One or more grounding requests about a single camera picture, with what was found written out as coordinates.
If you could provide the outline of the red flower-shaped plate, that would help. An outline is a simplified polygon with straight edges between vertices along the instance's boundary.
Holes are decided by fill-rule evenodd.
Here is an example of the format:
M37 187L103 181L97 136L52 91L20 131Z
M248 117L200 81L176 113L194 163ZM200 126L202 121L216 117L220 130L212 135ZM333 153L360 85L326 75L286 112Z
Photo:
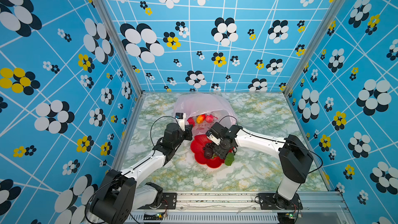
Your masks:
M190 145L191 151L194 153L194 158L198 164L208 166L211 169L217 169L221 167L224 164L224 160L220 159L218 156L215 154L213 155L213 158L208 160L204 158L204 147L210 144L210 146L214 146L213 142L207 138L205 134L203 135L197 135L194 137L194 140L192 141Z

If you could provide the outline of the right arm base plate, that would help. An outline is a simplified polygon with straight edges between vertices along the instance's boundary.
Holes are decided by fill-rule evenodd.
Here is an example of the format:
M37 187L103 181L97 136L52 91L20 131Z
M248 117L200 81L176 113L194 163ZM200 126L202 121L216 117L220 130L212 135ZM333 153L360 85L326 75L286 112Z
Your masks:
M293 211L303 209L302 201L297 193L291 200L286 200L277 193L258 193L256 201L262 210Z

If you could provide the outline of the pink plastic bag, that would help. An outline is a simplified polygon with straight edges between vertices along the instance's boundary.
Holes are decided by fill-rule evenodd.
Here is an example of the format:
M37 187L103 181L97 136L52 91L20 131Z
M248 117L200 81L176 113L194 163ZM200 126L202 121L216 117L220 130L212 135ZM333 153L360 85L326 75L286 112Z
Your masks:
M192 129L194 136L205 134L215 122L221 122L224 127L231 127L237 123L237 116L226 98L217 94L192 93L181 95L175 105L172 116L185 113L186 119L197 119L199 115L212 115L213 122L196 123Z

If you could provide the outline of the green leaf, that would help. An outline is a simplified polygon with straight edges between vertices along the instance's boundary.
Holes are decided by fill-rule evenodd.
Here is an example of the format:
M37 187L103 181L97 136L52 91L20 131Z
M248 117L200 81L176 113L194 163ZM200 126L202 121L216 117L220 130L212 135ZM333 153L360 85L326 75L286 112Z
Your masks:
M234 158L234 153L233 153L233 152L229 152L229 153L226 155L226 158L225 158L225 160L224 160L224 163L225 163L226 166L231 166L232 163L234 162L234 160L235 160L235 158Z

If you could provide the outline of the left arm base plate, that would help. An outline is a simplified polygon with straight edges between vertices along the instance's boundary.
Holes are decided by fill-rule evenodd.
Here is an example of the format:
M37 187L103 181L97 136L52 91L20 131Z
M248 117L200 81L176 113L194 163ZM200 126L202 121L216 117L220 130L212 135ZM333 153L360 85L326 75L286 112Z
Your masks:
M163 193L161 200L156 200L153 204L144 205L138 209L176 209L178 194L175 192Z

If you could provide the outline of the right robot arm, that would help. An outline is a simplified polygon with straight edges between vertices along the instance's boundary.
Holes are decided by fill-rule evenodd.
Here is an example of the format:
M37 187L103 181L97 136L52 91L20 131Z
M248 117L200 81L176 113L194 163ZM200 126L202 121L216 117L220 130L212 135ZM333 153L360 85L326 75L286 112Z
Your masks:
M224 127L216 122L207 132L212 141L205 148L205 157L214 155L224 160L225 164L232 161L234 152L240 148L250 148L272 157L278 158L283 170L283 178L271 202L278 209L288 209L291 205L298 208L297 191L307 180L307 176L321 168L311 170L315 153L304 146L295 135L276 138L254 133L239 125Z

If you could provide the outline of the pink red apple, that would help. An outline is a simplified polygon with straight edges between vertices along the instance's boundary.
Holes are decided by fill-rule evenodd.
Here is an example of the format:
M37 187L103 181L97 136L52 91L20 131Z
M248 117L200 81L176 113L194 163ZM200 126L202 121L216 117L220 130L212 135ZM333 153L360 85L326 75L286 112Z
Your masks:
M205 117L205 121L206 121L207 123L213 123L214 120L215 120L215 118L214 118L213 115L206 115L206 117Z

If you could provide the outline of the yellow red mango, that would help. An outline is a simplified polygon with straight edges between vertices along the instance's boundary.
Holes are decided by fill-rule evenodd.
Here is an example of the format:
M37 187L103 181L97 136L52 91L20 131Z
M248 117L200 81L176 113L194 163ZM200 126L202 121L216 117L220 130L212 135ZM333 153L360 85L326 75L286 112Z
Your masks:
M201 124L201 123L203 123L205 121L205 119L206 119L206 115L205 114L198 115L197 118L196 118L196 123L197 124Z

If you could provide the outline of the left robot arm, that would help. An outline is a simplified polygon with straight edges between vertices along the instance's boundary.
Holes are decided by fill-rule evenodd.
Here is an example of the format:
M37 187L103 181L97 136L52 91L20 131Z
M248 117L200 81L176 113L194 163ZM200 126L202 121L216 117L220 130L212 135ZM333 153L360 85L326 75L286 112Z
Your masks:
M146 205L159 206L163 188L154 183L139 185L164 167L183 141L192 140L192 129L191 124L181 127L178 122L169 123L148 156L122 171L112 169L107 172L98 190L90 197L85 214L93 214L103 224L123 224L132 211Z

